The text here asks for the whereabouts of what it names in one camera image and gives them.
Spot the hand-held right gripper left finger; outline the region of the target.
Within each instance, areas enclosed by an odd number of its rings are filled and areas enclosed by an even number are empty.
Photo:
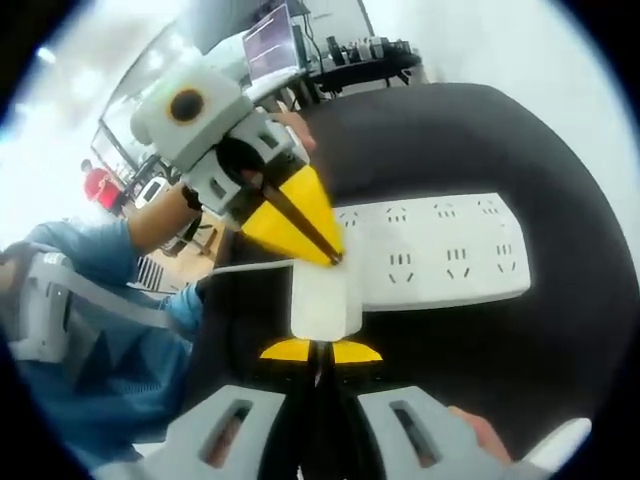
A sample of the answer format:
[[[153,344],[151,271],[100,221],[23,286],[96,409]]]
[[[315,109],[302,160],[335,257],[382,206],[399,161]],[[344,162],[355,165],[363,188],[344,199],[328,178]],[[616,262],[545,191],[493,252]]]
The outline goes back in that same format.
[[[298,479],[292,398],[225,385],[174,420],[152,453],[112,462],[96,479]]]

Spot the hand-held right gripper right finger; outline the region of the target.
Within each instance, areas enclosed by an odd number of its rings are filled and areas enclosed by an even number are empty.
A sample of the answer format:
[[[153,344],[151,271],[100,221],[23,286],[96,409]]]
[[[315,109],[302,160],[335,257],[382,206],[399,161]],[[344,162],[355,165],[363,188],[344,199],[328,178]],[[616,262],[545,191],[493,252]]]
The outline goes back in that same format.
[[[483,448],[474,429],[420,387],[387,378],[382,356],[358,342],[329,347],[338,438],[356,479],[548,479],[528,461]]]

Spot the person's right hand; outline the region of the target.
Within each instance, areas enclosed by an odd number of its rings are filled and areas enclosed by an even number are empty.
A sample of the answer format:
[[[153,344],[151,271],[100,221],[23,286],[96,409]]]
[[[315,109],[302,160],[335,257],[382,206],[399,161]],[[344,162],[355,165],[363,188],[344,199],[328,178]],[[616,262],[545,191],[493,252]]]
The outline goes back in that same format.
[[[448,410],[451,414],[461,418],[472,427],[476,435],[478,445],[501,461],[503,464],[512,463],[504,443],[498,436],[493,426],[485,418],[471,414],[457,406],[449,406]]]

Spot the person's left hand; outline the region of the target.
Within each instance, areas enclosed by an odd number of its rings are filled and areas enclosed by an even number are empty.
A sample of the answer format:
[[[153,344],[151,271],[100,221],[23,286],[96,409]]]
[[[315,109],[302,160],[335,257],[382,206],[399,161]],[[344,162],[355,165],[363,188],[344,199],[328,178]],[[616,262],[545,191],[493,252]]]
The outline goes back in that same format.
[[[290,127],[308,153],[315,150],[317,143],[306,121],[296,112],[272,113],[271,117],[279,123]]]

